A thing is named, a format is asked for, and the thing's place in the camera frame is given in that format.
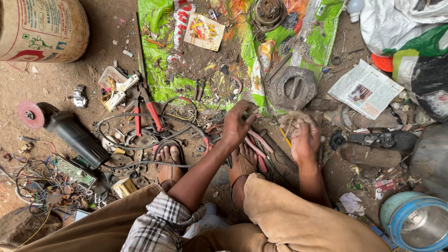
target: blue container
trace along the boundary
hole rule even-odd
[[[448,246],[448,205],[424,193],[404,191],[390,197],[379,218],[392,241],[414,252]]]

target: orange lid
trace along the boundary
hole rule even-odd
[[[375,64],[375,66],[386,72],[392,72],[393,70],[392,58],[393,57],[390,58],[378,57],[372,53],[372,61]]]

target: dirt floor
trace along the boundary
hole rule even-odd
[[[135,50],[137,50],[137,35],[131,34],[131,31],[134,30],[132,14],[137,9],[137,2],[81,0],[81,3],[89,17],[92,33],[90,35],[89,47],[80,60],[71,64],[30,63],[27,66],[29,73],[20,72],[9,66],[6,62],[0,62],[0,99],[3,101],[3,106],[0,107],[0,131],[2,132],[0,134],[1,155],[8,152],[17,153],[22,143],[17,137],[24,135],[52,141],[57,152],[61,155],[75,156],[76,153],[53,133],[48,133],[44,129],[30,130],[23,125],[17,116],[17,104],[21,100],[32,100],[34,102],[45,101],[55,105],[60,110],[68,110],[75,113],[87,128],[92,128],[92,122],[100,121],[104,117],[111,116],[111,113],[98,100],[100,93],[97,81],[103,70],[107,66],[113,65],[114,60],[118,60],[118,64],[129,72],[138,68],[137,57],[130,58],[122,53],[125,46],[132,53],[135,53]],[[127,20],[127,24],[126,26],[117,28],[118,18],[121,17]],[[112,43],[113,40],[118,40],[118,44],[114,45]],[[358,49],[363,50],[348,54]],[[362,40],[359,23],[350,23],[346,12],[343,12],[340,16],[333,55],[340,56],[342,63],[336,66],[334,70],[339,71],[334,73],[332,77],[327,80],[324,77],[321,80],[318,86],[317,98],[323,98],[330,87],[342,75],[352,69],[353,65],[358,63],[360,59],[368,60],[370,56]],[[26,66],[22,62],[12,62],[12,64],[19,69],[24,69]],[[35,66],[39,70],[38,74],[31,73],[32,66]],[[75,108],[73,101],[67,99],[78,84],[85,84],[87,87],[86,94],[89,103],[86,109]],[[261,123],[257,125],[263,125],[264,121],[263,119],[261,120]],[[120,123],[124,123],[125,126],[119,127]],[[125,122],[114,120],[111,121],[110,132],[115,133],[113,127],[117,126],[123,131],[131,128]],[[269,136],[290,156],[290,149],[278,129],[269,125],[266,129]],[[323,128],[323,135],[329,138],[334,129],[335,126],[325,126]],[[184,149],[187,164],[193,164],[200,159],[200,156],[195,155],[197,152],[194,150],[199,145],[199,142],[199,140],[190,141],[189,145]],[[47,156],[50,153],[51,149],[49,145],[37,143],[29,155]],[[20,165],[14,160],[7,162],[1,158],[0,164],[9,172],[14,170],[14,167]],[[330,159],[325,166],[325,179],[332,201],[338,200],[343,193],[347,192],[346,185],[354,175],[354,172],[350,169],[351,166],[353,164],[342,160],[339,153],[335,153],[334,158]],[[229,224],[247,222],[249,220],[244,212],[231,203],[229,185],[225,183],[225,172],[228,169],[229,167],[227,165],[222,167],[220,176],[223,180],[216,178],[219,181],[212,182],[214,185],[210,186],[207,190],[204,201],[216,203],[220,209],[218,214]],[[146,176],[148,178],[155,178],[155,170],[148,169]],[[6,176],[1,174],[0,179],[8,180]],[[3,182],[0,183],[0,186],[0,216],[17,207],[27,205],[15,195],[14,185],[8,185]],[[380,203],[379,201],[370,200],[370,207],[366,207],[366,215],[377,225],[379,224],[378,209]],[[72,218],[66,221],[66,223],[70,223],[71,221]]]

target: wristwatch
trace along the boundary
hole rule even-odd
[[[87,104],[87,97],[84,96],[84,88],[85,85],[79,84],[76,86],[75,90],[73,90],[73,103],[77,108],[85,108]]]

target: angle grinder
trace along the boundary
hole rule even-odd
[[[110,154],[95,141],[75,120],[69,111],[60,111],[55,106],[23,100],[17,106],[20,120],[30,129],[46,129],[58,135],[91,166],[97,168],[110,158]]]

